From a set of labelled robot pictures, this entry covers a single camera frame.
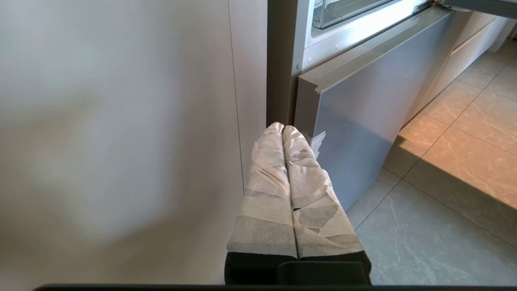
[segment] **tile floor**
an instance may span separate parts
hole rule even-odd
[[[517,285],[517,41],[401,130],[347,214],[374,284]]]

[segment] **refrigerator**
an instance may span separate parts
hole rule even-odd
[[[267,123],[303,133],[345,210],[429,99],[470,10],[517,18],[517,0],[269,1]]]

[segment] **transparent crisper drawer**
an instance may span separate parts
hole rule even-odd
[[[392,0],[314,0],[314,27],[324,29]]]

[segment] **marble floor tile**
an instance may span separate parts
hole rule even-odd
[[[517,285],[517,249],[404,181],[356,232],[374,285]]]
[[[453,81],[422,113],[451,125],[481,91],[476,86],[457,80]]]
[[[486,90],[517,100],[517,65],[508,64]]]
[[[379,205],[399,181],[399,177],[384,168],[381,169],[375,183],[373,183],[370,189],[346,211],[346,215],[354,229],[372,213],[375,207]]]
[[[505,61],[482,55],[466,68],[457,80],[484,89],[505,65]]]
[[[384,168],[404,177],[446,129],[447,124],[425,114],[417,115],[400,131],[384,161]]]
[[[452,126],[517,154],[517,102],[506,97],[483,91]]]
[[[404,178],[517,247],[517,156],[449,128]]]
[[[517,55],[517,41],[507,39],[497,52],[494,53],[486,51],[484,54],[505,62],[509,62]]]

